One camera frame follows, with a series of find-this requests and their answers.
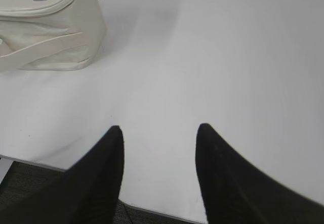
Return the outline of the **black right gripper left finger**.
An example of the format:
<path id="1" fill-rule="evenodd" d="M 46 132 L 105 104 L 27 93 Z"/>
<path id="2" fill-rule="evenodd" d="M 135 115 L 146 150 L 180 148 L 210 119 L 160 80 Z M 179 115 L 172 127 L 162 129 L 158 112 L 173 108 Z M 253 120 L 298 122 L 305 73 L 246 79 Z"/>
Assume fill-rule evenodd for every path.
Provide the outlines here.
<path id="1" fill-rule="evenodd" d="M 113 223 L 124 173 L 124 138 L 112 126 L 61 177 L 1 212 L 1 223 Z"/>

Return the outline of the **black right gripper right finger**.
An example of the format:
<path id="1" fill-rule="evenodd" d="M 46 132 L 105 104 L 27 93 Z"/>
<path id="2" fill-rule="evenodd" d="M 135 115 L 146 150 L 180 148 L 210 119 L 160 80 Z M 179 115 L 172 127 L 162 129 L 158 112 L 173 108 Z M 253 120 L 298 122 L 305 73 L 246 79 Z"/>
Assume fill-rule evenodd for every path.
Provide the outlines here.
<path id="1" fill-rule="evenodd" d="M 195 166 L 208 223 L 323 223 L 322 205 L 264 174 L 207 123 Z"/>

